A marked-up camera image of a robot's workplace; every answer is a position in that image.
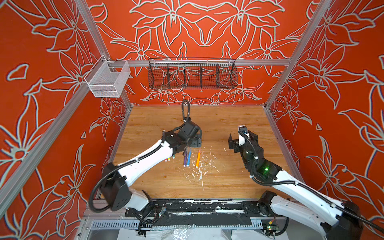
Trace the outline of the purple marker pen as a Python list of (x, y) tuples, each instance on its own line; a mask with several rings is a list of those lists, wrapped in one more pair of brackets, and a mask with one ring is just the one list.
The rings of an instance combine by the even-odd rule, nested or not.
[(187, 150), (185, 150), (183, 152), (183, 157), (184, 157), (183, 167), (186, 167), (187, 163), (188, 163), (188, 151)]

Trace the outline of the orange marker pen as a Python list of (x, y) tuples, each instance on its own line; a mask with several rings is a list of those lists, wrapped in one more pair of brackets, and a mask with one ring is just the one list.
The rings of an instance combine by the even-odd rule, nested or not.
[(201, 153), (202, 153), (202, 151), (201, 151), (201, 149), (199, 149), (198, 155), (197, 155), (197, 160), (196, 160), (196, 168), (199, 168), (199, 166), (200, 166)]

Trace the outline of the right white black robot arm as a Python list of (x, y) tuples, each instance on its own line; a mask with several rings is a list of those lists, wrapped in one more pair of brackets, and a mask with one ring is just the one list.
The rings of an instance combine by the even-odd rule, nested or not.
[(295, 202), (266, 191), (259, 199), (260, 214), (287, 217), (321, 234), (327, 240), (359, 240), (363, 233), (360, 209), (352, 202), (328, 197), (299, 181), (277, 164), (265, 159), (258, 135), (239, 126), (239, 137), (229, 138), (229, 148), (240, 153), (250, 178), (258, 185), (273, 187)]

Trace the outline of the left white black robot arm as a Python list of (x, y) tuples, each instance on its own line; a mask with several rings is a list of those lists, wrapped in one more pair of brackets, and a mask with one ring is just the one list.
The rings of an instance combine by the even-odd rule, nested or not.
[(136, 157), (118, 165), (108, 164), (94, 190), (100, 190), (107, 206), (93, 208), (99, 213), (110, 209), (122, 208), (142, 211), (150, 204), (150, 197), (144, 191), (132, 189), (133, 183), (158, 163), (184, 152), (187, 148), (199, 148), (202, 145), (201, 128), (192, 121), (185, 121), (174, 130), (163, 132), (162, 137), (153, 146)]

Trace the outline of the blue marker pen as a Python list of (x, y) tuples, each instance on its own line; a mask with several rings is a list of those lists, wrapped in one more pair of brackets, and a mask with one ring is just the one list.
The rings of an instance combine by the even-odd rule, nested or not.
[(191, 162), (191, 157), (192, 157), (192, 149), (189, 148), (189, 151), (188, 151), (188, 158), (187, 158), (187, 167), (190, 166), (190, 162)]

